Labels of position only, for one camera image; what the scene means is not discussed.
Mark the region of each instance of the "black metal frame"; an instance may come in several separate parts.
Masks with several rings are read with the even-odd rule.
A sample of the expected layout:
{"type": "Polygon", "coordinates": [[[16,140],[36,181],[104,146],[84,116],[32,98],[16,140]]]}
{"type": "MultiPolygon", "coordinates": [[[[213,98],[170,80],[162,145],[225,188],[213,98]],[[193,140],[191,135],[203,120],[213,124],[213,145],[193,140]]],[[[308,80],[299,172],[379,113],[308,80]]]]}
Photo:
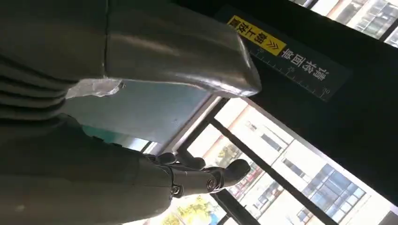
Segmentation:
{"type": "MultiPolygon", "coordinates": [[[[195,128],[186,141],[178,148],[177,152],[184,152],[185,155],[192,156],[187,148],[193,141],[203,132],[203,130],[212,125],[218,129],[223,136],[228,138],[235,146],[237,146],[244,154],[246,154],[253,162],[255,162],[262,170],[270,175],[277,183],[279,183],[286,191],[294,196],[301,204],[310,210],[318,219],[327,225],[337,225],[324,211],[311,202],[304,194],[297,190],[291,183],[276,172],[263,159],[258,157],[247,145],[239,138],[232,134],[214,117],[227,104],[229,99],[223,98],[204,118],[204,120],[195,128]]],[[[242,225],[258,225],[259,222],[226,190],[211,194],[211,196],[219,203],[219,205],[227,212],[227,215],[234,218],[238,224],[242,225]]]]}

